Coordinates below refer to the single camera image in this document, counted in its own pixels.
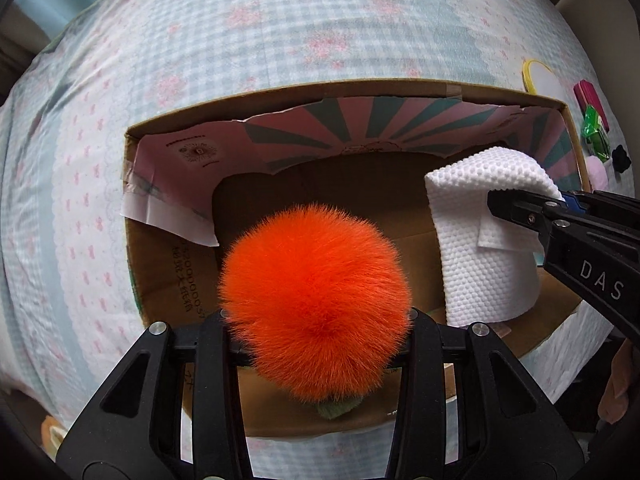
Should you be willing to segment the person's right hand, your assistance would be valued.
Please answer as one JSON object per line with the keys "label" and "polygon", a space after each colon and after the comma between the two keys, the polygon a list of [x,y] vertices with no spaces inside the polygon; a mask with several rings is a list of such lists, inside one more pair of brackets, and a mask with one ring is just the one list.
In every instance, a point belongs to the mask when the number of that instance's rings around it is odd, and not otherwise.
{"label": "person's right hand", "polygon": [[611,375],[598,407],[601,420],[615,424],[626,414],[629,391],[638,377],[639,351],[626,339],[612,361]]}

